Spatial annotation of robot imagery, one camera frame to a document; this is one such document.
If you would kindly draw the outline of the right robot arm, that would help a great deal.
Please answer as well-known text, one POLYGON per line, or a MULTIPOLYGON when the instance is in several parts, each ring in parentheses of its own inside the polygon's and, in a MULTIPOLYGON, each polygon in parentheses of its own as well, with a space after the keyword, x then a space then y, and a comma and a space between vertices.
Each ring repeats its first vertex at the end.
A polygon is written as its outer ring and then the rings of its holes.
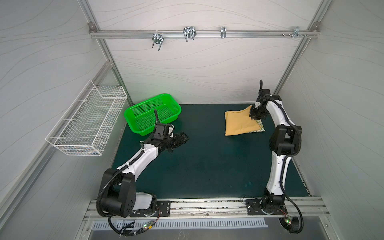
POLYGON ((255 107, 250 110, 252 120, 262 120, 270 114, 275 124, 275 130, 269 140, 272 152, 272 167, 260 206, 262 211, 271 215, 284 206, 286 193, 285 182, 288 165, 302 146, 302 128, 295 125, 283 107, 280 96, 271 95, 269 89, 261 88, 255 107))

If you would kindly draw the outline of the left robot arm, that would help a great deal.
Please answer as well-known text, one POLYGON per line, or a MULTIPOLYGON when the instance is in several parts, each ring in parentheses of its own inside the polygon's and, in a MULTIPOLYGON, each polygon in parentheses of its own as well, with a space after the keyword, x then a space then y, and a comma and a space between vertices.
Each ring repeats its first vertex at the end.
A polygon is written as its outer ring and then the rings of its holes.
POLYGON ((133 157, 117 169, 109 168, 104 172, 96 200, 100 216, 125 218, 134 211, 155 211, 156 196, 137 192, 136 180, 162 152, 172 153, 189 140, 184 132, 175 133, 174 130, 172 124, 156 124, 150 136, 140 142, 141 148, 133 157))

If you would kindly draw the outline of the yellow skirt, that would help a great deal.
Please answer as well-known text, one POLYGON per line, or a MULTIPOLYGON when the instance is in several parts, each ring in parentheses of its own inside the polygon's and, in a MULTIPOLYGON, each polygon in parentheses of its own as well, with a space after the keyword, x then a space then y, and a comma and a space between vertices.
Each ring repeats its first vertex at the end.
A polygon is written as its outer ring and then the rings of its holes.
POLYGON ((257 133, 259 125, 256 120, 249 117, 249 112, 252 105, 241 111, 225 112, 226 130, 225 136, 236 136, 248 133, 257 133))

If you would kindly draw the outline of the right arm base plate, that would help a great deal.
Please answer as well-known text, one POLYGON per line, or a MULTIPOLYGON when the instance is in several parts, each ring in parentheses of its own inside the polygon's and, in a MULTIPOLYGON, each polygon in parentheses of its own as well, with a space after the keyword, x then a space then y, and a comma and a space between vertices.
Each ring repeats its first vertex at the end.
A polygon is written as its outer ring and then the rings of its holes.
POLYGON ((285 206, 279 205, 266 205, 262 208, 260 204, 261 200, 258 199, 246 199, 243 203, 246 205, 247 214, 251 216, 256 215, 287 215, 288 211, 285 206))

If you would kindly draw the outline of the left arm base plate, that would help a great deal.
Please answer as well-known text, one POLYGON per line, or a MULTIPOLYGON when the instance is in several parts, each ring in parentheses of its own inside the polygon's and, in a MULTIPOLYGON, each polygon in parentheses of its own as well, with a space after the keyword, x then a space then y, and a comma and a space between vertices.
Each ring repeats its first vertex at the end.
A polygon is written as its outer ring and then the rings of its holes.
POLYGON ((169 217, 171 210, 170 201, 157 201, 156 205, 153 204, 149 209, 140 209, 131 212, 129 215, 131 218, 157 218, 157 217, 169 217))

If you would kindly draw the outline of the lemon print skirt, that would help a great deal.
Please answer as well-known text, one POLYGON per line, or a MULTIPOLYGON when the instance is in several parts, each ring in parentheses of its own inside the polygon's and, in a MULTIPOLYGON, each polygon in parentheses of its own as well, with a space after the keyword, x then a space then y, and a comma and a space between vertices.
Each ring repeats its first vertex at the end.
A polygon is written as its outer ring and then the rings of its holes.
POLYGON ((257 124, 259 125, 259 129, 256 130, 255 132, 265 132, 264 125, 261 120, 256 120, 257 124))

